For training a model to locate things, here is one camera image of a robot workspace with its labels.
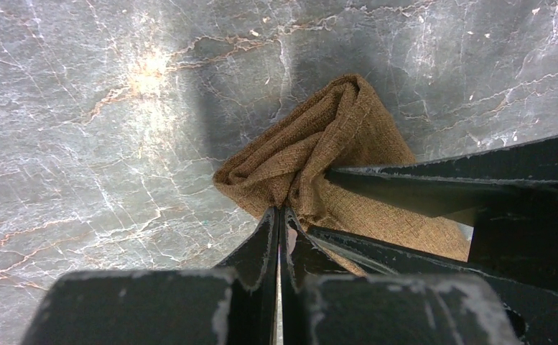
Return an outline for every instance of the gray marble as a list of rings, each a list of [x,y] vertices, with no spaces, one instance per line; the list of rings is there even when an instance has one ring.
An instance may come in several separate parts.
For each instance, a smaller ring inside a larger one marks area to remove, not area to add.
[[[213,172],[343,73],[421,160],[558,134],[558,1],[0,0],[0,344],[64,272],[218,262]]]

